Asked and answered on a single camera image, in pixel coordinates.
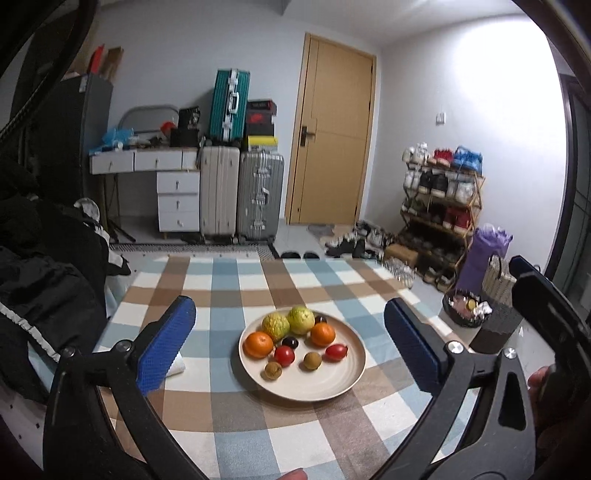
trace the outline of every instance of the storage box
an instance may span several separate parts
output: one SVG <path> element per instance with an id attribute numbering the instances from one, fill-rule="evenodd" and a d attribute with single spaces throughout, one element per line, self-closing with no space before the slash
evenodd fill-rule
<path id="1" fill-rule="evenodd" d="M 414 268 L 417 263 L 418 252 L 410 250 L 400 244 L 392 244 L 388 245 L 384 251 L 384 260 L 387 260 L 388 258 L 398 258 L 409 267 Z"/>

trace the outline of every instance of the white towel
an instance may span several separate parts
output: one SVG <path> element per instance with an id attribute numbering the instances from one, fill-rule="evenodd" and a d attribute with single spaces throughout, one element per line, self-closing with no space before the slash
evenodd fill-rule
<path id="1" fill-rule="evenodd" d="M 166 374 L 166 376 L 170 377 L 171 375 L 183 373 L 185 371 L 185 368 L 186 367 L 183 362 L 183 357 L 179 352 L 177 353 L 177 356 L 174 358 L 173 364 L 170 365 L 170 368 L 168 369 L 168 373 Z"/>

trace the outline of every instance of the red shoe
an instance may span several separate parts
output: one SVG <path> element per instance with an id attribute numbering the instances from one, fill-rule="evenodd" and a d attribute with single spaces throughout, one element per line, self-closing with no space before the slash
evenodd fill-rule
<path id="1" fill-rule="evenodd" d="M 468 210 L 458 209 L 456 210 L 456 214 L 456 224 L 453 227 L 453 231 L 466 235 L 472 227 L 472 217 L 470 216 L 470 212 Z"/>
<path id="2" fill-rule="evenodd" d="M 457 211 L 454 207 L 447 207 L 445 211 L 445 217 L 443 219 L 443 228 L 453 230 L 453 226 L 456 223 Z"/>
<path id="3" fill-rule="evenodd" d="M 453 152 L 451 150 L 435 150 L 433 158 L 437 159 L 437 163 L 450 167 L 453 162 Z"/>

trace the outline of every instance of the purple bag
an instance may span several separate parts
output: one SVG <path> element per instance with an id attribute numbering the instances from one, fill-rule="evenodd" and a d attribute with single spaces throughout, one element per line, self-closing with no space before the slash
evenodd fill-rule
<path id="1" fill-rule="evenodd" d="M 491 255 L 497 254 L 505 258 L 511 240 L 513 235 L 508 235 L 490 223 L 484 224 L 482 228 L 478 227 L 455 288 L 480 294 Z"/>

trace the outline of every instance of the door frame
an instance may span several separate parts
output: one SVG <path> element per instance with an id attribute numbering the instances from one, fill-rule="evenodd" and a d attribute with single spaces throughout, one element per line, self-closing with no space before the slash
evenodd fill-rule
<path id="1" fill-rule="evenodd" d="M 369 147 L 371 145 L 371 132 L 373 129 L 374 124 L 374 105 L 375 105 L 375 84 L 376 84 L 376 74 L 377 74 L 377 57 L 376 55 L 369 54 L 365 51 L 358 50 L 357 48 L 349 47 L 348 45 L 344 45 L 342 43 L 335 42 L 328 38 L 319 37 L 317 35 L 313 35 L 311 33 L 306 33 L 304 38 L 304 51 L 301 59 L 301 70 L 300 70 L 300 85 L 298 87 L 297 92 L 297 106 L 295 109 L 295 121 L 294 121 L 294 131 L 293 136 L 291 139 L 291 157 L 290 157 L 290 173 L 289 179 L 287 182 L 287 195 L 285 197 L 285 222 L 286 223 L 295 223 L 291 219 L 291 211 L 292 211 L 292 203 L 294 197 L 294 182 L 296 180 L 296 167 L 297 167 L 297 156 L 298 156 L 298 148 L 300 146 L 300 129 L 301 129 L 301 114 L 304 108 L 304 91 L 306 89 L 306 77 L 308 73 L 308 60 L 310 55 L 310 42 L 314 40 L 319 40 L 325 43 L 329 43 L 332 45 L 336 45 L 339 48 L 344 48 L 346 50 L 353 51 L 359 55 L 363 55 L 372 60 L 372 83 L 371 83 L 371 96 L 370 96 L 370 107 L 369 107 L 369 122 L 368 122 L 368 131 L 367 137 L 365 140 L 365 158 L 363 159 L 363 170 L 361 172 L 361 182 L 359 184 L 359 192 L 357 195 L 357 204 L 355 209 L 355 221 L 359 220 L 359 214 L 361 210 L 361 201 L 363 199 L 363 190 L 365 188 L 365 176 L 367 174 L 368 169 L 368 161 L 369 161 Z"/>

